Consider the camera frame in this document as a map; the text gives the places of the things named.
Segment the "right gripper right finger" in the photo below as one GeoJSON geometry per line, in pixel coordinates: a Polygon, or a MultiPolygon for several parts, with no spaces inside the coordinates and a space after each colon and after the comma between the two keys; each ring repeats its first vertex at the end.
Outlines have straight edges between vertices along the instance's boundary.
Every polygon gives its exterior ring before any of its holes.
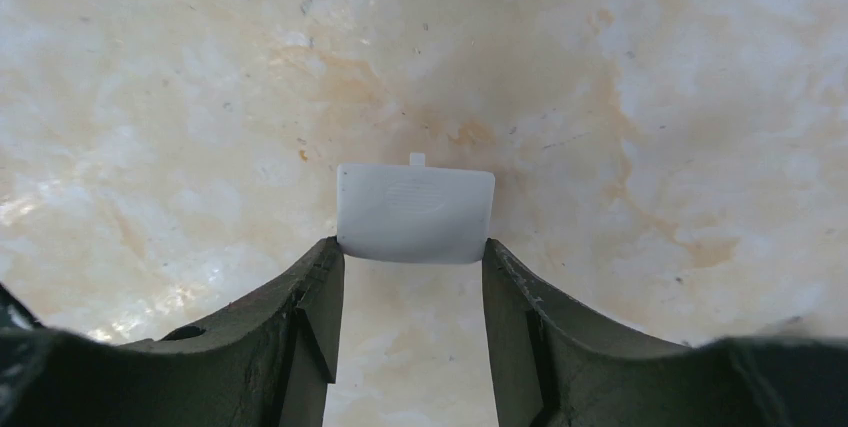
{"type": "Polygon", "coordinates": [[[502,426],[843,426],[847,343],[789,336],[699,347],[620,324],[489,240],[482,291],[502,426]]]}

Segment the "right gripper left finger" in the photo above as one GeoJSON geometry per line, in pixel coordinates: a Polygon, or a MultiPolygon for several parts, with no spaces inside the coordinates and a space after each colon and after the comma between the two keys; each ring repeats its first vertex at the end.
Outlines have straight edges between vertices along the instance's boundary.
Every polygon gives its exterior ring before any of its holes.
{"type": "Polygon", "coordinates": [[[39,321],[1,293],[5,426],[319,426],[336,380],[344,256],[288,270],[161,339],[121,345],[39,321]]]}

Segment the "white battery cover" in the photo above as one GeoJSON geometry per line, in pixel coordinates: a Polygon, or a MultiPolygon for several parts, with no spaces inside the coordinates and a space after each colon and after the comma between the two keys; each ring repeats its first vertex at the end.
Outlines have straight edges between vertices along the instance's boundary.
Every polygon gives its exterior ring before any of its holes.
{"type": "Polygon", "coordinates": [[[465,265],[483,258],[496,180],[491,172],[406,165],[337,168],[337,241],[344,254],[406,264],[465,265]]]}

